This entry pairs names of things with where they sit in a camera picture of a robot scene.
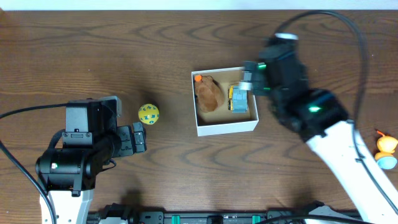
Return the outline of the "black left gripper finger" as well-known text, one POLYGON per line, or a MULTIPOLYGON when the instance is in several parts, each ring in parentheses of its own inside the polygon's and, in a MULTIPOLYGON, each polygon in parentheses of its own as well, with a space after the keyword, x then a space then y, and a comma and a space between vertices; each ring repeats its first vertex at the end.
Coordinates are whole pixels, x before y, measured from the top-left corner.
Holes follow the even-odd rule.
POLYGON ((146 135, 146 130, 141 122, 134 122, 132 124, 132 128, 134 130, 134 134, 146 135))
POLYGON ((146 134, 143 132, 134 133, 135 153, 144 153, 147 150, 146 134))

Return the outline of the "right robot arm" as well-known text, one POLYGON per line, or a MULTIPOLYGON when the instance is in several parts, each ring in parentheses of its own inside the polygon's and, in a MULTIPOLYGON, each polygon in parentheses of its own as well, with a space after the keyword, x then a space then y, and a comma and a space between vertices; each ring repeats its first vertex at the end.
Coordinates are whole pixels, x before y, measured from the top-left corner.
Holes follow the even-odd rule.
POLYGON ((269 98, 278 122, 297 133, 329 167, 364 221, 396 222, 396 188, 337 97, 309 86, 306 68, 297 58, 297 39, 274 34, 260 52, 260 61, 245 63, 239 88, 269 98))

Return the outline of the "brown plush toy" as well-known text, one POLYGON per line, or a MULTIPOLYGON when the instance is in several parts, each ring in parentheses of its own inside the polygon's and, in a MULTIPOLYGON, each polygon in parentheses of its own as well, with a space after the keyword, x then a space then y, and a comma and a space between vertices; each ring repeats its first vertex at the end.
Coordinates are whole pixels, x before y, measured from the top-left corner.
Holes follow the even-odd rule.
POLYGON ((214 112, 224 104, 224 94, 211 76, 195 75, 194 90, 198 107, 204 113, 214 112))

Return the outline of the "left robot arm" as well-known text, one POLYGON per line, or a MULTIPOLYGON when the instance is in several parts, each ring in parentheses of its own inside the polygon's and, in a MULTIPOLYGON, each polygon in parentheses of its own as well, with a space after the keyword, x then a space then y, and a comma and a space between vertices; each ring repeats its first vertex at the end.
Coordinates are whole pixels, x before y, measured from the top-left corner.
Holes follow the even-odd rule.
POLYGON ((42 223, 86 223, 96 176, 115 158, 146 151, 142 123, 118 126, 120 115, 117 96, 67 103, 65 129, 53 136, 35 165, 45 192, 42 223))

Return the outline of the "yellow and grey toy truck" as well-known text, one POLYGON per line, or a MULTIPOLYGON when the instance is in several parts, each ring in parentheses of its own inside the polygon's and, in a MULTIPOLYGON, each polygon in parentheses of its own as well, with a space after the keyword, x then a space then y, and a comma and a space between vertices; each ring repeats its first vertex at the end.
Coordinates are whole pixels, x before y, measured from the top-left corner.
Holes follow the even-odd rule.
POLYGON ((239 88, 239 85, 231 85, 228 90, 228 109, 232 113, 245 113, 248 110, 248 93, 239 88))

